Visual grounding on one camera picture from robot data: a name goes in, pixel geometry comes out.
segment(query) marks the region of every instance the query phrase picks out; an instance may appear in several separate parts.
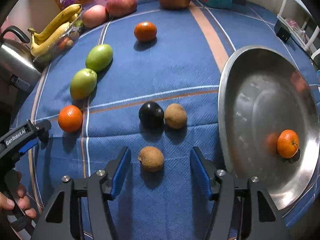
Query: green apple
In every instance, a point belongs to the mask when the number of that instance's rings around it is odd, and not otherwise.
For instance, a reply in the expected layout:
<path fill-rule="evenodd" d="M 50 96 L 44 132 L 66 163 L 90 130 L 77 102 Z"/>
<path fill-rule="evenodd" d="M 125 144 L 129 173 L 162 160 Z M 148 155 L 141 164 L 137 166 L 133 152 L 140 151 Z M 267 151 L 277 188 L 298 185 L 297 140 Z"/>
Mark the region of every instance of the green apple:
<path fill-rule="evenodd" d="M 109 44 L 101 44 L 90 50 L 85 60 L 85 66 L 96 72 L 106 68 L 113 57 L 113 51 Z"/>
<path fill-rule="evenodd" d="M 89 68 L 79 70 L 70 83 L 70 95 L 73 100 L 88 97 L 97 85 L 97 73 Z"/>

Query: plastic bag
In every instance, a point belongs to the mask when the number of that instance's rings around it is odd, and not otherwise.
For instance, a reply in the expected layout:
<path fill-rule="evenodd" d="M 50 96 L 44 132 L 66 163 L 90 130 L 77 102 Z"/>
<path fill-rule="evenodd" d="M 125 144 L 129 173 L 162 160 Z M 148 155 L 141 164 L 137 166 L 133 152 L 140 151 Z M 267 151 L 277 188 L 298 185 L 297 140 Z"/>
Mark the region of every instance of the plastic bag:
<path fill-rule="evenodd" d="M 70 23 L 69 28 L 57 38 L 44 53 L 34 58 L 34 62 L 49 64 L 57 56 L 73 47 L 74 43 L 82 34 L 83 29 L 82 14 L 80 14 L 72 23 Z"/>
<path fill-rule="evenodd" d="M 300 29 L 298 23 L 290 18 L 285 19 L 286 23 L 293 29 L 293 31 L 303 40 L 304 43 L 307 43 L 306 31 Z"/>

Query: stainless steel kettle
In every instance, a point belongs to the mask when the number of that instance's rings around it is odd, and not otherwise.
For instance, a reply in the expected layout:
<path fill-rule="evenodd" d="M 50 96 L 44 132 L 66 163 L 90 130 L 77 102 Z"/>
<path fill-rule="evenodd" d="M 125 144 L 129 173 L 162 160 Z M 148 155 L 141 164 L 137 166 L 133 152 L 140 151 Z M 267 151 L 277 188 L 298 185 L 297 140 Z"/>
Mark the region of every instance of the stainless steel kettle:
<path fill-rule="evenodd" d="M 29 43 L 22 30 L 9 26 L 0 36 L 0 77 L 10 85 L 30 93 L 37 84 L 43 68 L 33 62 L 30 49 L 19 42 L 5 39 L 7 32 L 14 33 L 20 41 Z"/>

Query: human hand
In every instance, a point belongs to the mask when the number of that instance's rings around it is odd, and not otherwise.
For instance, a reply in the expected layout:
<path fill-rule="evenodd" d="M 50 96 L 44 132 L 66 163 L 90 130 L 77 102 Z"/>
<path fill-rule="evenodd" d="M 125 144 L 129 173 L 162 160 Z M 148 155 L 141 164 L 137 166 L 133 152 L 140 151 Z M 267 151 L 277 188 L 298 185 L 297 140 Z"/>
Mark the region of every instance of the human hand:
<path fill-rule="evenodd" d="M 21 173 L 17 171 L 18 181 L 21 180 Z M 19 196 L 18 205 L 22 210 L 25 210 L 25 213 L 30 218 L 35 218 L 37 216 L 37 213 L 34 208 L 30 208 L 30 200 L 26 196 L 26 188 L 19 183 L 19 186 L 17 188 L 17 194 Z M 12 210 L 14 208 L 14 202 L 5 197 L 2 193 L 0 193 L 0 210 Z"/>

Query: black power adapter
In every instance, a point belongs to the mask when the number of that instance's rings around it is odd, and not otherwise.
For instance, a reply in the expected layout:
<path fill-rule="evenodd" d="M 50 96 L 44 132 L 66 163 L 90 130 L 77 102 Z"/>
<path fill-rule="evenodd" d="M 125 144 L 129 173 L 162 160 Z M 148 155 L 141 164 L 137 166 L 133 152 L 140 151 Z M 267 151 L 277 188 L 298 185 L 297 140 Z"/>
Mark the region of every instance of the black power adapter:
<path fill-rule="evenodd" d="M 289 28 L 280 20 L 277 20 L 276 25 L 275 25 L 275 33 L 276 35 L 284 42 L 287 43 L 287 41 L 291 38 L 295 44 L 308 56 L 308 58 L 315 64 L 317 67 L 317 70 L 319 69 L 318 65 L 314 62 L 314 60 L 310 57 L 308 52 L 306 52 L 300 44 L 293 38 L 291 37 L 291 33 Z"/>
<path fill-rule="evenodd" d="M 275 25 L 276 35 L 284 42 L 287 43 L 288 39 L 291 36 L 289 28 L 282 23 L 280 20 L 277 20 Z"/>

